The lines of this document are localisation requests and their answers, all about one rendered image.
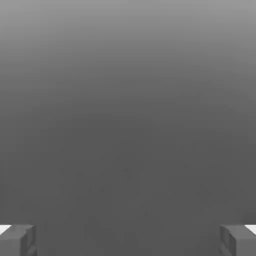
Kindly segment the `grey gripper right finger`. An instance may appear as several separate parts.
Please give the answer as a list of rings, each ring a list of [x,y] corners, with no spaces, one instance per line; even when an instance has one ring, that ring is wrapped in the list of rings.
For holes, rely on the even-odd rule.
[[[256,224],[221,225],[220,256],[256,256]]]

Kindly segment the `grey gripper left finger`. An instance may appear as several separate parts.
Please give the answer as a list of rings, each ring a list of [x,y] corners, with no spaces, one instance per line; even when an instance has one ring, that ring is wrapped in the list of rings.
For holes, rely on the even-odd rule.
[[[0,256],[37,256],[37,227],[10,225],[0,234]]]

